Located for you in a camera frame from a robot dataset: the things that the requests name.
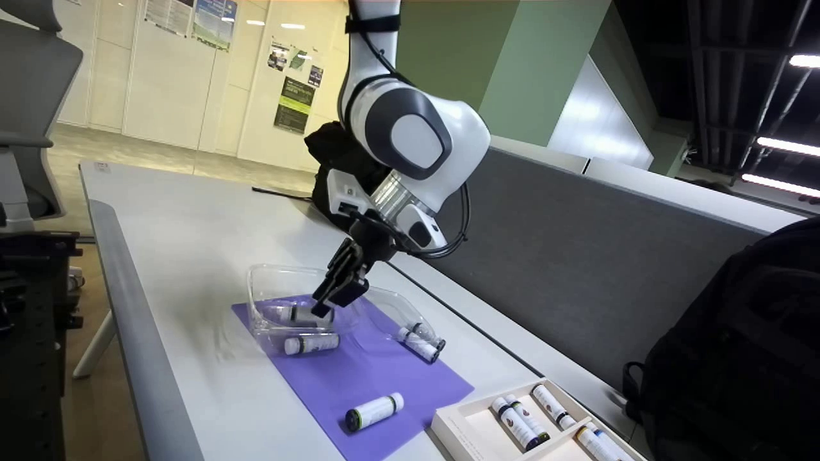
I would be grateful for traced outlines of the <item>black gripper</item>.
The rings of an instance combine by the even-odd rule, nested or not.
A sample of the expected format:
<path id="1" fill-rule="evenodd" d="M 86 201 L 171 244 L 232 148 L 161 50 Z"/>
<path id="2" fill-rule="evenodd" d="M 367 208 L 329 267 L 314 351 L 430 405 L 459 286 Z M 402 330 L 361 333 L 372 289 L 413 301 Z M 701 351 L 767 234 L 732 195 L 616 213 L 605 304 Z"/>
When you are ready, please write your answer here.
<path id="1" fill-rule="evenodd" d="M 326 318 L 332 304 L 348 306 L 367 289 L 367 272 L 376 262 L 390 262 L 399 250 L 394 228 L 380 216 L 359 216 L 348 228 L 352 240 L 343 240 L 332 253 L 326 280 L 312 291 L 312 313 Z"/>

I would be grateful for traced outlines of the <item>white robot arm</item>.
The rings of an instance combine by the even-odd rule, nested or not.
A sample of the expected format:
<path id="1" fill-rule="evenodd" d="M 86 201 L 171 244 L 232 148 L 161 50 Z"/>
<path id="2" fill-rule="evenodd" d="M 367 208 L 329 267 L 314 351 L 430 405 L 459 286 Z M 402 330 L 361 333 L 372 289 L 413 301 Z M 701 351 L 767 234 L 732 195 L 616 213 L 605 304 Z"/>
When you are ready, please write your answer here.
<path id="1" fill-rule="evenodd" d="M 312 205 L 345 230 L 312 291 L 318 318 L 359 299 L 370 268 L 396 250 L 448 253 L 435 213 L 489 152 L 471 105 L 435 96 L 394 68 L 399 3 L 348 0 L 338 121 L 306 137 L 321 162 Z"/>

